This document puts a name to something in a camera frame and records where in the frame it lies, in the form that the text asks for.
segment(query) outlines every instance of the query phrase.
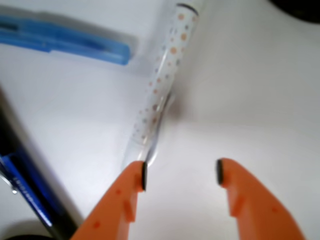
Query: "dark blue pen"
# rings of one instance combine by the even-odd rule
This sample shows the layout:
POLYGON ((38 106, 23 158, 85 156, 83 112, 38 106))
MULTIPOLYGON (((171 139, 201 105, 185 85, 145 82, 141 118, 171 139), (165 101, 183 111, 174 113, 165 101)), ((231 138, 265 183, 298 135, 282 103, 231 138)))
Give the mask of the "dark blue pen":
POLYGON ((20 192, 56 240, 68 240, 77 226, 55 196, 0 110, 0 175, 20 192))

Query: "black rubber pad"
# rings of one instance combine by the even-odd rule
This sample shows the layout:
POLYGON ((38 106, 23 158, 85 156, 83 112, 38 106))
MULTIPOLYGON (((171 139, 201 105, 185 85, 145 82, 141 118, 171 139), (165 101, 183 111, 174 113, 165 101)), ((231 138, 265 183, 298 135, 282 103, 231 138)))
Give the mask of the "black rubber pad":
POLYGON ((222 160, 219 159, 216 161, 216 175, 218 184, 221 185, 224 182, 224 169, 223 169, 223 163, 222 160))

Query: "white surface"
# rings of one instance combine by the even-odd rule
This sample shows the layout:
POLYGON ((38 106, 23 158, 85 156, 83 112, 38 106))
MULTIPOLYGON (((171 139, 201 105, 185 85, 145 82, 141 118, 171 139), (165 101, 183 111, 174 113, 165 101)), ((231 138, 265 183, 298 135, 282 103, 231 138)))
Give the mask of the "white surface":
MULTIPOLYGON (((44 155, 53 176, 48 180, 59 182, 55 188, 80 223, 119 173, 168 3, 0 4, 136 38, 127 67, 0 45, 1 87, 44 155)), ((319 58, 320 26, 290 18, 265 0, 210 1, 181 64, 162 151, 149 169, 129 238, 237 239, 214 169, 226 156, 284 203, 307 239, 320 239, 319 58)), ((36 217, 4 183, 0 189, 1 213, 11 213, 1 214, 1 238, 10 226, 36 217)))

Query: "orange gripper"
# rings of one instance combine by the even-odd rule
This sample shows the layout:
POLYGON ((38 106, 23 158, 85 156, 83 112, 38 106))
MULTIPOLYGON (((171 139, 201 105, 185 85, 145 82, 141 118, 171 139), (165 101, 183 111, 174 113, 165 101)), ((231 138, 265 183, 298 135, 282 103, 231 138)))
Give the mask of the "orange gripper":
POLYGON ((241 240, 305 239, 288 210, 244 167, 223 158, 217 162, 217 173, 241 240))
POLYGON ((147 164, 131 163, 116 179, 71 240, 127 240, 138 193, 146 189, 147 164))

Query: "polka dot pen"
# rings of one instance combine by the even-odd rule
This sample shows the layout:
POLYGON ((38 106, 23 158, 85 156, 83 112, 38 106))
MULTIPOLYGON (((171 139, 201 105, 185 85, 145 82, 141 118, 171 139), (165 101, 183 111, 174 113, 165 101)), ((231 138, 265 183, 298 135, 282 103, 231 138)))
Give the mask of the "polka dot pen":
POLYGON ((145 103, 138 112, 126 149, 124 167, 133 161, 146 161, 150 154, 165 103, 204 2, 205 0, 185 0, 175 6, 165 42, 155 58, 152 79, 146 89, 145 103))

